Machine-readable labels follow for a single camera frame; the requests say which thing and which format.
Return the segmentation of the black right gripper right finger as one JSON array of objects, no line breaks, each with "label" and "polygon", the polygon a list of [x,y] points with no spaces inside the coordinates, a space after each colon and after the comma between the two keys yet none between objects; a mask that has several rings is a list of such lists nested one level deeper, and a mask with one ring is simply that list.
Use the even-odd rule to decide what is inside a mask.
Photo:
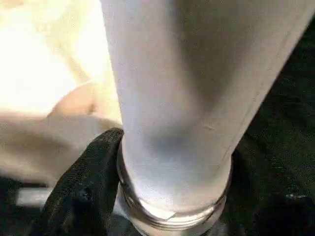
[{"label": "black right gripper right finger", "polygon": [[218,236],[313,236],[315,205],[273,156],[232,155],[233,172]]}]

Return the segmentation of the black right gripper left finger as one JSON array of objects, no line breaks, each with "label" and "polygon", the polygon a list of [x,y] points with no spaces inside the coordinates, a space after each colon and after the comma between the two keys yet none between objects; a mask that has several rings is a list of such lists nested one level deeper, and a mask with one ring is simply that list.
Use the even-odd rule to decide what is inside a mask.
[{"label": "black right gripper left finger", "polygon": [[119,177],[123,130],[97,136],[62,175],[36,221],[38,236],[106,236]]}]

